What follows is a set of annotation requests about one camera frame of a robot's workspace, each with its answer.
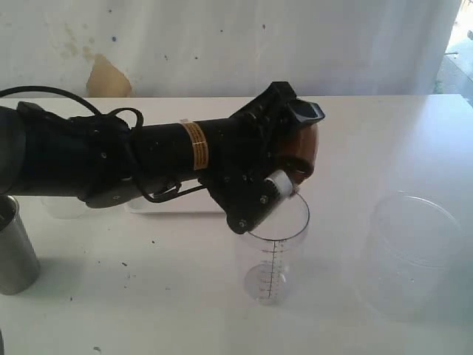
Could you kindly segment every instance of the white tabletop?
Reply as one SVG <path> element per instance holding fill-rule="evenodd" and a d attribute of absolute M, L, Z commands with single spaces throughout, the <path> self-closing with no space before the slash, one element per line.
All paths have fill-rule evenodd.
<path fill-rule="evenodd" d="M 312 220 L 297 287 L 281 305 L 245 293 L 223 217 L 117 207 L 55 220 L 38 198 L 22 197 L 42 273 L 22 294 L 0 297 L 6 354 L 471 354 L 471 274 L 454 284 L 454 305 L 441 305 L 450 317 L 399 322 L 360 301 L 353 270 L 374 206 L 399 190 L 448 210 L 473 263 L 472 108 L 459 95 L 309 99 L 327 118 L 302 188 Z M 136 107 L 146 124 L 228 117 L 247 101 L 93 100 L 104 111 Z M 63 99 L 35 102 L 65 117 L 85 113 Z"/>

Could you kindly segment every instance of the clear plastic cup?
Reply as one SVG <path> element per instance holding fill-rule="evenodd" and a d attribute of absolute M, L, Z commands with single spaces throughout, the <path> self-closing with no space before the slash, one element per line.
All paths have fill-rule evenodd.
<path fill-rule="evenodd" d="M 405 193 L 388 197 L 372 213 L 358 293 L 391 319 L 419 320 L 432 311 L 462 247 L 460 225 L 445 209 Z"/>
<path fill-rule="evenodd" d="M 295 195 L 251 233 L 238 236 L 239 274 L 250 297 L 265 305 L 286 298 L 290 266 L 300 257 L 309 220 L 309 206 Z"/>
<path fill-rule="evenodd" d="M 86 213 L 88 207 L 76 197 L 42 197 L 47 213 L 58 220 L 74 220 Z"/>

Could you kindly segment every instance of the yellow warning label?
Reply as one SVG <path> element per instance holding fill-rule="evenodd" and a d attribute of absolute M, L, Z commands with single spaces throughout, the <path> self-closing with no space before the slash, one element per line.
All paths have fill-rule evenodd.
<path fill-rule="evenodd" d="M 208 144 L 204 132 L 195 122 L 181 122 L 186 129 L 194 150 L 194 170 L 208 167 Z"/>

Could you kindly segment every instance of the robotic arm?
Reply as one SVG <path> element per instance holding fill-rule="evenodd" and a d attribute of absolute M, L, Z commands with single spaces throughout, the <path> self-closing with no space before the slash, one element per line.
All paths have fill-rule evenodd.
<path fill-rule="evenodd" d="M 67 96 L 94 115 L 63 119 L 25 102 L 0 107 L 0 195 L 74 196 L 100 209 L 207 189 L 238 234 L 253 230 L 312 175 L 315 124 L 324 118 L 287 82 L 273 82 L 229 118 L 156 126 L 144 126 L 136 109 L 104 115 Z M 135 127 L 118 117 L 123 111 L 136 115 Z M 180 191 L 186 180 L 200 186 Z"/>

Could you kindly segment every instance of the white backdrop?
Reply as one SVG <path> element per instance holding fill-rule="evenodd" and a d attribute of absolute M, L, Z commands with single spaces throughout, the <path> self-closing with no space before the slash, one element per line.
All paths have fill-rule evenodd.
<path fill-rule="evenodd" d="M 430 93 L 460 0 L 15 0 L 0 86 L 85 95 L 103 53 L 136 96 Z"/>

